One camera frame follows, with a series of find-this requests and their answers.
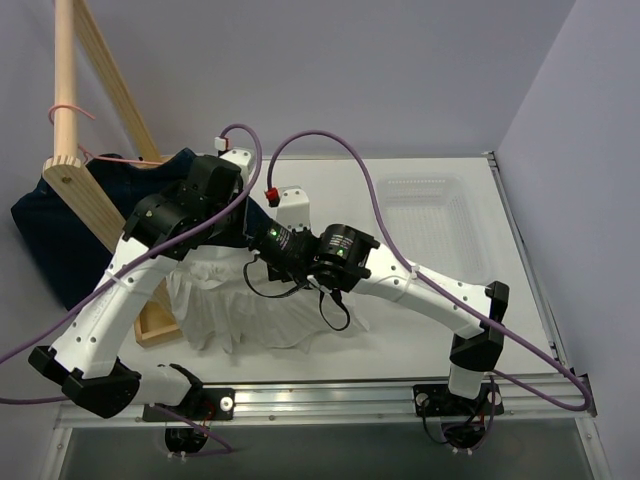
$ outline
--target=wooden plank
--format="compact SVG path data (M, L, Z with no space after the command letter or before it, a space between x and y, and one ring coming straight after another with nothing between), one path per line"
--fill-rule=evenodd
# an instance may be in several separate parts
M133 96L118 70L118 66L86 1L74 0L74 4L77 36L98 73L102 85L111 99L111 103L118 111L120 119L138 149L139 155L145 160L157 161L160 159L158 148L151 138L151 134L136 107Z
M142 117L133 104L133 99L113 63L86 3L83 0L58 0L55 26L55 104L76 104L74 27L77 27L78 33L85 39L83 43L90 53L94 66L97 62L99 71L103 72L101 75L103 82L105 78L108 80L109 86L106 86L105 82L105 88L109 91L123 121L130 128L130 133L136 140L141 154L149 159L159 158L157 149L142 122ZM97 52L97 54L92 56L91 52ZM42 176L100 242L113 252L122 234L124 218L77 158L76 112L60 108L54 112L54 115L54 156L45 162ZM156 289L153 302L148 303L143 312L147 310L147 318L151 315L158 317L158 320L153 323L158 331L145 332L146 337L143 335L138 339L141 344L145 342L157 344L163 339L181 335L175 320L169 313L171 303L165 282Z
M180 338L182 332L173 317L156 303L147 303L135 324L136 342L144 348Z

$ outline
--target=transparent plastic tray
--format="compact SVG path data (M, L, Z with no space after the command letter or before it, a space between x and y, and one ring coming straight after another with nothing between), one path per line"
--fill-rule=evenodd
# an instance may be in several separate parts
M385 224L409 260L465 282L491 281L473 205L459 178L394 176L380 180L377 189Z

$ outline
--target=gray wall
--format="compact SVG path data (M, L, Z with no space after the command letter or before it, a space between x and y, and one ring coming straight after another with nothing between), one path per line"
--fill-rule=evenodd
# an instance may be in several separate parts
M58 321L63 309L44 286L11 219L9 208L33 190L51 154L53 129L53 9L48 0L0 2L0 352ZM98 114L97 129L82 123L81 138L97 151L124 148L112 112L80 69L81 104ZM0 396L55 395L21 355L0 366ZM0 406L0 471L3 478L37 478L48 447L57 406Z
M574 1L89 3L165 153L241 121L267 151L324 128L404 155L497 148Z
M498 150L616 479L638 478L640 3L578 0Z

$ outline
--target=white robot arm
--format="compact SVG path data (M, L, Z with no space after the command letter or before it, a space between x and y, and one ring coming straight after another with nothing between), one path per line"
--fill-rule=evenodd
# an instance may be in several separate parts
M449 390L476 398L484 372L493 369L500 355L502 336L416 282L415 270L498 321L506 309L508 287L499 282L489 287L465 284L418 265L408 271L386 246L346 225L331 225L319 238L315 237L311 233L308 198L299 187L283 189L278 221L261 210L262 216L255 221L251 216L255 212L251 214L245 205L237 217L230 216L211 231L147 260L124 278L114 277L115 272L150 248L224 208L246 182L252 162L252 155L239 149L220 158L198 157L186 182L142 200L127 221L98 286L108 279L115 279L115 284L90 302L51 347L34 349L29 362L58 383L76 404L103 418L117 415L127 405L147 403L173 406L189 416L190 409L199 406L203 388L195 376L174 364L127 367L118 359L118 351L155 288L188 251L216 233L233 230L250 238L250 248L259 252L282 279L325 293L353 291L384 298L449 328L454 333ZM252 231L247 229L249 217L258 224Z

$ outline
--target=white towel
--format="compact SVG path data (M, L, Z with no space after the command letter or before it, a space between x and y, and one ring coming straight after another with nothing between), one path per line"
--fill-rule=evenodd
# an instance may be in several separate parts
M320 316L317 290L301 290L280 299L253 293L242 275L242 267L252 259L244 249L205 245L189 252L169 275L173 314L192 348L203 349L216 335L227 353L232 353L234 343L241 340L308 352L314 334L333 332ZM262 261L250 265L248 274L254 288L265 295L285 292L294 285L269 282ZM357 316L349 294L343 294L343 302L351 314L348 334L368 331L368 323ZM322 307L328 322L336 328L344 325L346 314L331 298L327 296Z

